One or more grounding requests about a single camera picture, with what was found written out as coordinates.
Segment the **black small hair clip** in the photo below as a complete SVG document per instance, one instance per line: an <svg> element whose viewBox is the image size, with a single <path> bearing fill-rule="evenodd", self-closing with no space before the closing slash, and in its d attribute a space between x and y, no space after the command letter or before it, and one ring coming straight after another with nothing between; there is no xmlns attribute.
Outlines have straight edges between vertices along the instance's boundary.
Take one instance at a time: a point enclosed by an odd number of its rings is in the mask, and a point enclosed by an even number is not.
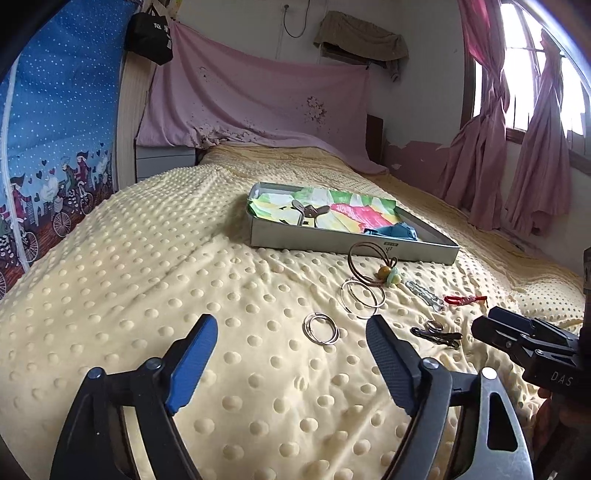
<svg viewBox="0 0 591 480"><path fill-rule="evenodd" d="M412 327L411 333L424 340L428 340L437 345L445 345L449 348L458 349L461 345L463 335L456 332L443 332L441 330L433 329L420 329L418 327Z"/></svg>

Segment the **silver rhinestone hair clip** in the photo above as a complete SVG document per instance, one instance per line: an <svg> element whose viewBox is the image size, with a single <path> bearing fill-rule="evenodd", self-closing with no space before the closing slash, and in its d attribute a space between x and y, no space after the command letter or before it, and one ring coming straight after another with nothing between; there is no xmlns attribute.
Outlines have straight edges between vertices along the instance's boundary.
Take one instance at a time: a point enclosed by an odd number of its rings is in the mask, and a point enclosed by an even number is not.
<svg viewBox="0 0 591 480"><path fill-rule="evenodd" d="M406 280L405 285L414 295L422 299L434 311L441 312L445 309L445 302L418 282Z"/></svg>

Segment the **blue smartwatch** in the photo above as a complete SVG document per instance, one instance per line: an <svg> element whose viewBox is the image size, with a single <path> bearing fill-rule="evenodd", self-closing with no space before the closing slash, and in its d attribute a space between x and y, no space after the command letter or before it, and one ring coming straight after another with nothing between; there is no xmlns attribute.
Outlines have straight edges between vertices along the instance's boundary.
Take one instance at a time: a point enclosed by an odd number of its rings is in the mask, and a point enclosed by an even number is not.
<svg viewBox="0 0 591 480"><path fill-rule="evenodd" d="M406 222L398 222L394 225L383 226L375 229L366 228L363 230L363 234L408 241L419 240L416 229L413 226L408 225Z"/></svg>

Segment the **silver thin ring set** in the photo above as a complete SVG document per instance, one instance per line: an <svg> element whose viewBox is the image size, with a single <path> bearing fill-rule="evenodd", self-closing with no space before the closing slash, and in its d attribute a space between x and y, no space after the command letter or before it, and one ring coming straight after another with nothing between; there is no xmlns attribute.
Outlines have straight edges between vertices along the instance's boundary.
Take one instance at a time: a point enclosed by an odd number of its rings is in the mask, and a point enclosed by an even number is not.
<svg viewBox="0 0 591 480"><path fill-rule="evenodd" d="M339 340L339 328L329 315L312 312L304 318L301 324L304 336L315 345L334 345Z"/></svg>

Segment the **beige hair claw clip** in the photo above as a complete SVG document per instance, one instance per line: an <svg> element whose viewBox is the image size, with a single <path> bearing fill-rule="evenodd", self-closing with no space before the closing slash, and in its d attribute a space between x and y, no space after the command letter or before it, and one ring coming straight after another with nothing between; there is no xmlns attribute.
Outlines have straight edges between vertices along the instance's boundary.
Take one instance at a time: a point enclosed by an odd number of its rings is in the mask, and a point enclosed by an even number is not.
<svg viewBox="0 0 591 480"><path fill-rule="evenodd" d="M291 201L291 207L297 210L300 217L297 220L297 226L303 226L305 219L311 219L314 222L314 227L317 227L317 219L321 215L329 213L331 206L322 205L315 207L314 205L304 205L300 201Z"/></svg>

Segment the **pink window curtain right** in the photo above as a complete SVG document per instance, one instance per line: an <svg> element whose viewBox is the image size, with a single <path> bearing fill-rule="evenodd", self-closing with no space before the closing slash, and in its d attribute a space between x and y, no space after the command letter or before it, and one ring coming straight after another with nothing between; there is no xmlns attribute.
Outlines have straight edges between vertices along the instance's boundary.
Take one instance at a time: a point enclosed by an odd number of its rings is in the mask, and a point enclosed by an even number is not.
<svg viewBox="0 0 591 480"><path fill-rule="evenodd" d="M520 236L544 236L552 221L569 212L571 171L561 120L563 76L560 49L541 34L546 62L539 96L525 133L505 206L510 228Z"/></svg>

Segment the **pink window curtain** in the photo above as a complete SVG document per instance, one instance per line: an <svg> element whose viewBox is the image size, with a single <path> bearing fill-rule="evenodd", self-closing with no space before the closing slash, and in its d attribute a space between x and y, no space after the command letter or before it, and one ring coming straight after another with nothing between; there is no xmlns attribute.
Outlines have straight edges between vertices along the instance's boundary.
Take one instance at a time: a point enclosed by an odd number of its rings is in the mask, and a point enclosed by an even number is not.
<svg viewBox="0 0 591 480"><path fill-rule="evenodd" d="M563 76L560 49L541 34L546 62L539 96L525 133L505 206L510 228L520 236L544 236L552 221L569 212L571 171L561 120Z"/></svg>
<svg viewBox="0 0 591 480"><path fill-rule="evenodd" d="M501 3L461 1L459 9L468 53L481 65L485 86L480 113L462 127L449 147L439 196L468 210L472 225L490 231L500 227L501 181L507 160L505 113L510 103Z"/></svg>

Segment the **pink window curtain left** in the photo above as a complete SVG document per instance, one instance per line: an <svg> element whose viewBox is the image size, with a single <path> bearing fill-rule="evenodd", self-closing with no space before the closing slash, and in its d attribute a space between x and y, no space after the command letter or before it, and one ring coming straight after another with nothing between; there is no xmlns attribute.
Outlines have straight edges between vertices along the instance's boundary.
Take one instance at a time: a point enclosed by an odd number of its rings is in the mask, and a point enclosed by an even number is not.
<svg viewBox="0 0 591 480"><path fill-rule="evenodd" d="M501 181L507 160L505 113L510 103L501 3L461 1L459 9L468 53L481 65L485 86L480 113L462 127L449 147L439 196L468 210L472 225L490 231L500 227Z"/></svg>

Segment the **yellow dotted bed blanket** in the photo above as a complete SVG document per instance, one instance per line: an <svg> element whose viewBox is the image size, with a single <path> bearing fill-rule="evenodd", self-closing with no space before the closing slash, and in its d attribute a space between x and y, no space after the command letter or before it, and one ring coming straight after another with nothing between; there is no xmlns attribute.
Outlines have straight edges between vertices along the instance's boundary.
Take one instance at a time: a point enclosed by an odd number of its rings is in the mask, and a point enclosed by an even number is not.
<svg viewBox="0 0 591 480"><path fill-rule="evenodd" d="M390 175L362 176L315 148L218 147L104 201L2 300L1 434L31 478L48 477L90 368L135 369L204 313L217 320L217 345L175 422L205 478L384 474L409 420L365 339L374 298L358 289L342 299L345 256L250 247L246 201L259 182L393 198L460 246L451 266L401 263L405 281L568 330L582 323L579 276ZM335 321L337 343L304 336L312 312Z"/></svg>

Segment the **grey tray with colourful lining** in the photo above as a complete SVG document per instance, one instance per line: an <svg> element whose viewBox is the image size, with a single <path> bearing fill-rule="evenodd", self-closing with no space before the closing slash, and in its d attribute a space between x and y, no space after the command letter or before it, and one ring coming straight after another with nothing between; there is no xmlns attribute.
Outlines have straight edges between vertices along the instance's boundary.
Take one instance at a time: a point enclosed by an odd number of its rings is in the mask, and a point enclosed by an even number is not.
<svg viewBox="0 0 591 480"><path fill-rule="evenodd" d="M300 217L291 207L297 200L304 205L331 206L329 213L297 226ZM253 247L277 250L311 250L346 254L359 242L374 242L391 257L401 261L452 265L460 246L446 234L401 207L394 199L356 194L321 187L257 183L246 204L250 218L249 241ZM418 241L363 234L366 228L380 228L406 222L413 226Z"/></svg>

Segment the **grey bedside cabinet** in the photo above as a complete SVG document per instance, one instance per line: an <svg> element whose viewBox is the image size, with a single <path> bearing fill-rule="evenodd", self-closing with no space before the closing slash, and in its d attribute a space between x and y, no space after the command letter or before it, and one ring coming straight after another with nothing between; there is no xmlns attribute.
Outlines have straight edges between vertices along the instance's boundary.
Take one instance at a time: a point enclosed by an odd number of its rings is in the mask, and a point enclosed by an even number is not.
<svg viewBox="0 0 591 480"><path fill-rule="evenodd" d="M197 162L197 150L188 147L135 147L136 180L142 181L163 172L191 167Z"/></svg>

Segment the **blue dotted fabric wardrobe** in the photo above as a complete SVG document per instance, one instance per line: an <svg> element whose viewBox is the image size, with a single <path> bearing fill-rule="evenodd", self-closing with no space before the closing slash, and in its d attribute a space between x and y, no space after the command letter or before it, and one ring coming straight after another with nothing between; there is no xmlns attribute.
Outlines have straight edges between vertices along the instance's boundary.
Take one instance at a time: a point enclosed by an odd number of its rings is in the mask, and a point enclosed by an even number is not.
<svg viewBox="0 0 591 480"><path fill-rule="evenodd" d="M137 1L69 1L1 82L1 291L113 192L127 25Z"/></svg>

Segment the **olive cloth on shelf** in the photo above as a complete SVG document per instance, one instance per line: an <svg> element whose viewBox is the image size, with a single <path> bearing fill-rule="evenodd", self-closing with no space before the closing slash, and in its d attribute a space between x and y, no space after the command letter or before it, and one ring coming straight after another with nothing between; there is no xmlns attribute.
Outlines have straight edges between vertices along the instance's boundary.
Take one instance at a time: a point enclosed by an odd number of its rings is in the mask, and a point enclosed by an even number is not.
<svg viewBox="0 0 591 480"><path fill-rule="evenodd" d="M315 35L322 56L353 65L376 64L393 82L408 63L409 50L401 34L340 11L329 11Z"/></svg>

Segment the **pink sheet on headboard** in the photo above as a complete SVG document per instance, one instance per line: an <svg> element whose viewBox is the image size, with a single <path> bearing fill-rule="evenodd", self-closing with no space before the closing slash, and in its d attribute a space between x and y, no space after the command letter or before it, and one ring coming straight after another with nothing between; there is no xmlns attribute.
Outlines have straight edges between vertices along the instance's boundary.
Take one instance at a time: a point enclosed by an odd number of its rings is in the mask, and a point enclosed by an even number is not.
<svg viewBox="0 0 591 480"><path fill-rule="evenodd" d="M245 54L178 23L173 58L155 70L136 142L318 147L352 169L384 172L366 149L368 71Z"/></svg>

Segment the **black tote bag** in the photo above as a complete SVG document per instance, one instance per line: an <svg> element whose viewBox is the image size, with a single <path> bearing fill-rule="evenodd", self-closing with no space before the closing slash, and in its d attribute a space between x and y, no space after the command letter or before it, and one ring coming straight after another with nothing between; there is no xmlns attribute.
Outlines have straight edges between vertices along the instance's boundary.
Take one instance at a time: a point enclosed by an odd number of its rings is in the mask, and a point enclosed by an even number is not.
<svg viewBox="0 0 591 480"><path fill-rule="evenodd" d="M124 49L158 66L172 60L171 31L164 15L151 4L131 16L124 37Z"/></svg>

